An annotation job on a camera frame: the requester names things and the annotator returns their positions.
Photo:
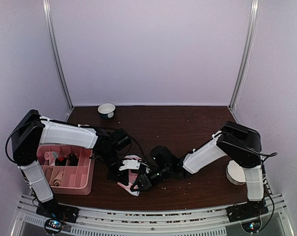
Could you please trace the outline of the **pink sock with teal patches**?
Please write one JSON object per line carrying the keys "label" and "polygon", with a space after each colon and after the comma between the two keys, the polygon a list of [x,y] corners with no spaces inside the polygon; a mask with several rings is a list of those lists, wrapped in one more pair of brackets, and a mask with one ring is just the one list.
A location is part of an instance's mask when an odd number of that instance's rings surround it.
{"label": "pink sock with teal patches", "polygon": [[[140,167],[142,166],[142,158],[140,158],[139,156],[136,156],[136,155],[127,155],[123,158],[124,159],[139,159],[140,161]],[[135,197],[138,197],[140,192],[136,191],[136,192],[131,192],[130,191],[130,187],[131,185],[134,183],[134,181],[136,180],[138,174],[137,173],[133,173],[132,171],[134,170],[128,170],[129,171],[129,184],[127,186],[121,184],[121,183],[118,183],[117,182],[117,185],[120,186],[121,188],[123,188],[125,191],[127,191],[129,194],[135,196]]]}

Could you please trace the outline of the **brown beige argyle sock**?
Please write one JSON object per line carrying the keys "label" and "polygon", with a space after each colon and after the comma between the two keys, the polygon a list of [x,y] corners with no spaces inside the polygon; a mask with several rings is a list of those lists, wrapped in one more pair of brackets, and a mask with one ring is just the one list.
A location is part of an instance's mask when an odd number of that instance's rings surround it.
{"label": "brown beige argyle sock", "polygon": [[78,166],[79,158],[72,152],[66,157],[58,157],[55,160],[55,166]]}

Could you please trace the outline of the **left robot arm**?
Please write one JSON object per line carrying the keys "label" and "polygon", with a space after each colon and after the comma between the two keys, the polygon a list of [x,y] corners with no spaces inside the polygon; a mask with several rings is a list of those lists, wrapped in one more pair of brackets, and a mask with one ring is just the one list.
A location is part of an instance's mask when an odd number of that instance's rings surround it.
{"label": "left robot arm", "polygon": [[130,190],[131,171],[118,152],[131,144],[123,129],[70,124],[49,119],[30,110],[6,140],[12,154],[7,158],[20,168],[40,207],[51,218],[58,218],[62,208],[59,194],[86,195],[90,191],[89,164],[101,158],[109,179]]}

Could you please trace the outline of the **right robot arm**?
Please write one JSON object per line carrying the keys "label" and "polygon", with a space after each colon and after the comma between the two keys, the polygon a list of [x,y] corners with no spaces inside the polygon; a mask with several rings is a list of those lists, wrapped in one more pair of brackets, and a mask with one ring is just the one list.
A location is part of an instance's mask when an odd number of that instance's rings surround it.
{"label": "right robot arm", "polygon": [[277,154],[262,153],[261,135],[258,131],[227,121],[207,142],[182,158],[177,158],[166,146],[154,147],[150,156],[157,168],[149,173],[140,173],[130,190],[147,191],[169,176],[186,178],[221,157],[228,156],[244,171],[249,202],[243,206],[243,213],[253,217],[262,209],[264,162]]}

